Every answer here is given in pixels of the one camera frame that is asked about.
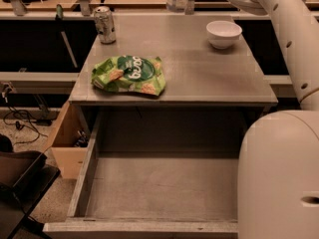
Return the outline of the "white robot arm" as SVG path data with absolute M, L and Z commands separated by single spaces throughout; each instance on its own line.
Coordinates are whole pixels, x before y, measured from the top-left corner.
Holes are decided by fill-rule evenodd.
M 270 18 L 300 108 L 257 120 L 243 139 L 238 239 L 319 239 L 319 23 L 302 0 L 227 0 Z

